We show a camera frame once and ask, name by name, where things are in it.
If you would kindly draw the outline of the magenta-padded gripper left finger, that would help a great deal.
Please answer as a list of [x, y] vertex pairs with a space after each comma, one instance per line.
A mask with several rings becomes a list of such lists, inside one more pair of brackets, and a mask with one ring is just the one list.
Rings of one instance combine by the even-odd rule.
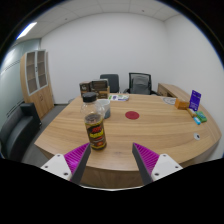
[[79, 185], [90, 153], [90, 144], [86, 143], [65, 155], [56, 154], [42, 166], [42, 169]]

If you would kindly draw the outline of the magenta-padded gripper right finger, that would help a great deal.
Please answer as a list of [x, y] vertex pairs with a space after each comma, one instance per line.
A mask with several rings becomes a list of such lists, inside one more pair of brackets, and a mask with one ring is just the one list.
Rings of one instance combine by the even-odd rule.
[[168, 154], [157, 154], [137, 143], [133, 144], [132, 153], [144, 185], [182, 169]]

